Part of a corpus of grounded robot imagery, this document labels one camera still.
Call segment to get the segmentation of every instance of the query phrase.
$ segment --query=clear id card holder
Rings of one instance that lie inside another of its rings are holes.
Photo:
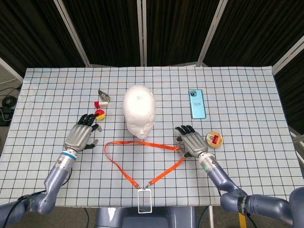
[[[138,189],[138,214],[152,213],[152,197],[150,189]]]

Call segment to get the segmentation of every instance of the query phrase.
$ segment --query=grid tablecloth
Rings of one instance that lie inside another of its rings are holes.
[[[103,155],[113,140],[133,140],[123,98],[127,88],[145,85],[154,93],[154,129],[145,141],[174,145],[174,127],[192,125],[201,135],[222,133],[224,144],[210,149],[232,180],[248,194],[288,199],[304,185],[271,67],[28,68],[3,154],[0,203],[44,189],[44,179],[79,117],[95,111],[98,89],[111,97],[98,146],[78,155],[58,206],[137,206],[137,190]],[[202,89],[206,119],[192,119],[189,89]],[[160,148],[108,148],[141,185],[178,161]],[[155,206],[218,205],[219,194],[193,158],[157,182]]]

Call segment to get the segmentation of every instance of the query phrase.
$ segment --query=robotic hand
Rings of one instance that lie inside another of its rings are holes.
[[[247,195],[239,188],[222,169],[212,153],[208,153],[208,146],[199,133],[187,125],[176,127],[182,136],[177,137],[178,143],[184,142],[189,156],[199,159],[207,176],[218,190],[225,191],[221,195],[220,203],[223,209],[231,213],[258,214],[277,219],[294,228],[304,227],[304,188],[295,189],[290,195],[290,203],[284,199],[265,196]]]
[[[0,206],[0,227],[14,224],[22,220],[26,212],[32,211],[40,215],[51,212],[55,206],[57,194],[76,161],[77,153],[92,149],[98,140],[87,144],[91,133],[101,131],[97,124],[91,126],[98,115],[83,115],[69,133],[62,151],[44,185],[45,191],[20,197],[17,201]]]

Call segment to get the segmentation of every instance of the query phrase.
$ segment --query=black curtain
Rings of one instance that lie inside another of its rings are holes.
[[[218,0],[147,0],[148,65],[197,61],[218,3]]]
[[[275,79],[288,124],[304,134],[304,51],[280,70]]]
[[[272,66],[304,35],[304,1],[230,0],[203,62]]]
[[[136,0],[64,0],[91,64],[140,66]]]
[[[52,0],[0,1],[0,57],[21,76],[27,67],[84,67]]]

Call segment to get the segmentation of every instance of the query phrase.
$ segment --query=floor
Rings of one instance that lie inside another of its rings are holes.
[[[8,83],[1,84],[2,82],[13,79],[8,72],[0,67],[0,90],[7,87],[18,87],[20,82],[14,80]],[[0,92],[1,95],[6,95],[10,90]],[[11,93],[13,96],[18,96],[18,91]],[[8,134],[8,127],[0,127],[0,155]],[[204,207],[197,207],[197,220],[199,220]],[[221,207],[214,207],[214,222],[215,228],[238,228],[239,220],[238,214],[226,213]],[[97,209],[89,208],[90,215],[89,227],[94,227],[95,217]],[[268,218],[252,216],[258,228],[287,228],[288,226]],[[32,213],[27,214],[24,219],[13,226],[12,228],[53,228],[53,227],[65,227],[65,228],[85,228],[87,217],[84,209],[82,208],[60,208],[56,207],[50,214],[45,216],[38,216]],[[209,227],[208,214],[205,215],[202,227]],[[247,227],[254,228],[254,226],[247,219]]]

